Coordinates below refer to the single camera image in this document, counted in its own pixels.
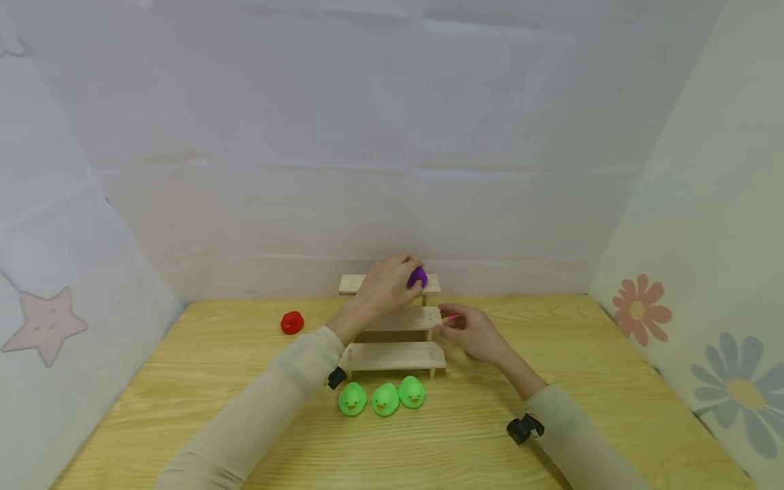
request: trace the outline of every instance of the pink flower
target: pink flower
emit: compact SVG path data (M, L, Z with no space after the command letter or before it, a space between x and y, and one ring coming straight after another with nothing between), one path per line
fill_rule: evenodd
M627 337L634 334L641 346L648 345L648 331L656 339L666 342L667 332L659 324L672 320L673 312L656 304L664 296L662 283L654 282L648 287L648 276L640 274L636 288L631 279L624 279L621 286L618 290L620 296L612 299L612 304L618 307L613 318L621 332Z

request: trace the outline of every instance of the wooden table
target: wooden table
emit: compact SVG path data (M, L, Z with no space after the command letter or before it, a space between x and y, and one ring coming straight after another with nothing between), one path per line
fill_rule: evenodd
M191 304L54 487L150 488L166 463L272 357L292 342L278 328L300 311L317 328L343 299ZM664 381L586 296L464 298L585 409L656 488L752 488ZM382 419L339 414L320 390L246 488L561 488L535 443L506 423L521 403L492 368L445 345L448 368L418 410ZM400 372L357 373L370 393Z

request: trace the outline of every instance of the red toy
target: red toy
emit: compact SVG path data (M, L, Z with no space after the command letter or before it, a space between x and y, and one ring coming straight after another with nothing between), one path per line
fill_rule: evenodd
M289 311L281 318L281 330L287 336L292 336L302 330L305 326L305 319L299 314L299 311Z

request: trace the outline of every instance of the green rubber duck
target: green rubber duck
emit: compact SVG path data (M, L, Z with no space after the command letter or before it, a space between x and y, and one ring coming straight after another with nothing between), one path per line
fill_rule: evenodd
M403 379L397 394L406 408L419 408L425 402L425 386L414 376L406 376Z
M372 408L378 416L388 417L392 415L397 410L399 404L400 399L392 383L383 384L373 392Z
M338 408L345 416L356 417L365 410L368 404L368 395L359 386L359 383L352 381L348 383L343 391L338 395Z

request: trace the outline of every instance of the hand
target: hand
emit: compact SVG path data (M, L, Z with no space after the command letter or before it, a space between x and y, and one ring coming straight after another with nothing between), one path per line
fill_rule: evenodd
M422 294L421 281L410 289L405 286L414 269L423 265L408 252L399 252L376 262L365 276L357 295L346 301L326 325L347 346L371 323L399 310Z
M444 325L435 325L433 331L461 346L472 358L497 366L514 353L484 311L459 303L444 303L438 308L444 317L453 314L460 317Z
M376 262L365 276L354 301L373 310L378 318L399 310L422 294L422 282L406 288L408 278L424 264L408 252L398 252Z
M443 325L435 325L433 331L461 346L472 358L497 368L509 380L522 401L547 386L525 359L506 343L484 311L459 303L440 304L438 308L444 317L453 314L460 317Z

